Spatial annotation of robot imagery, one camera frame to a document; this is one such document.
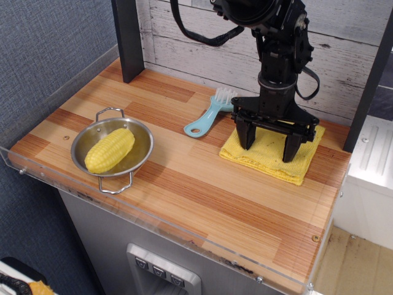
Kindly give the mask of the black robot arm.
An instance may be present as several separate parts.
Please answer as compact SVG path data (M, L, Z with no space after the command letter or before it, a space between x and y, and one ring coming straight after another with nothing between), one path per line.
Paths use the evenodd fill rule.
M219 16L242 28L250 28L261 62L260 94L232 99L232 118L240 145L250 149L256 129L286 136L283 162L293 161L303 143L313 141L319 119L295 102L298 75L318 76L306 67L312 61L308 17L301 1L212 1Z

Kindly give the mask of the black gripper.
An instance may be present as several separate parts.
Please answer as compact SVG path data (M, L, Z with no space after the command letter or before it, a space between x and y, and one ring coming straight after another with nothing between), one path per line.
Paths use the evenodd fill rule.
M287 135L282 161L289 163L300 146L309 137L316 136L319 120L296 104L294 92L288 95L264 92L259 96L238 96L232 99L232 104L239 142L245 150L250 149L255 141L256 127L278 132Z

